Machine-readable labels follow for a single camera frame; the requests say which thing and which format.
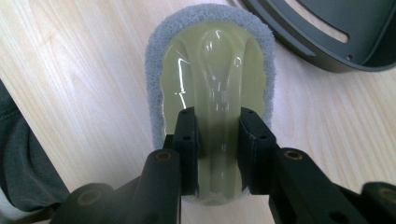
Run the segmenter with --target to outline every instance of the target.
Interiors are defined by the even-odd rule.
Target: black mechanical arm
[[[180,111],[175,134],[148,155],[142,175],[113,190],[89,184],[75,190],[51,223],[180,223],[180,197],[199,194],[199,134],[193,107]],[[243,189],[269,195],[278,224],[396,223],[396,187],[367,183],[361,194],[332,183],[301,150],[280,148],[252,110],[242,108],[238,167]]]

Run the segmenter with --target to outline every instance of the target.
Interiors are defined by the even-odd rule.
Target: black screw hole
[[[172,154],[169,152],[160,152],[155,155],[155,158],[157,159],[157,161],[168,161],[172,158]]]
[[[99,189],[88,189],[78,196],[78,204],[86,206],[95,203],[102,197],[102,191]]]
[[[330,212],[330,218],[336,223],[349,223],[347,216],[340,212]]]
[[[396,204],[396,190],[382,188],[379,190],[379,196],[390,203]]]
[[[289,159],[291,159],[291,160],[295,160],[295,161],[299,161],[299,160],[302,160],[302,159],[303,159],[303,155],[300,154],[300,153],[298,153],[298,152],[295,152],[295,151],[286,151],[286,152],[284,153],[284,155],[285,155],[287,158],[289,158]]]

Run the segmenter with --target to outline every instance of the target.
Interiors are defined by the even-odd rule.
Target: gray fabric
[[[146,79],[148,106],[154,148],[162,148],[162,102],[160,75],[163,70],[163,54],[171,39],[189,25],[200,21],[229,21],[247,29],[256,38],[264,60],[267,84],[263,100],[265,102],[263,121],[271,127],[276,70],[274,66],[274,36],[266,24],[250,12],[238,8],[216,4],[201,4],[186,7],[167,17],[151,34],[146,48]]]
[[[61,203],[69,194],[1,81],[0,187],[24,212]]]

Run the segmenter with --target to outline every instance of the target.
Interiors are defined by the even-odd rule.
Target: light wood surface
[[[70,189],[117,188],[153,149],[145,47],[168,15],[235,1],[2,1],[0,78]],[[396,69],[332,74],[276,44],[273,132],[335,183],[396,184]],[[267,197],[182,204],[182,223],[273,223]]]

